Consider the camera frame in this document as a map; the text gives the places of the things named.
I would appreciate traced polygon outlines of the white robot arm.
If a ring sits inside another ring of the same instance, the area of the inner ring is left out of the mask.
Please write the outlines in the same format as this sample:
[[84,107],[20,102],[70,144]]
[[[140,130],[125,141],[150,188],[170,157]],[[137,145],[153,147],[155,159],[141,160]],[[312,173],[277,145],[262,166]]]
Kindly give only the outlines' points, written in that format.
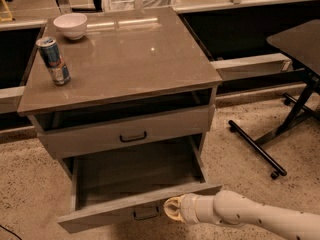
[[319,215],[257,203],[229,190],[171,197],[164,203],[164,211],[172,220],[186,224],[251,224],[287,240],[320,240]]

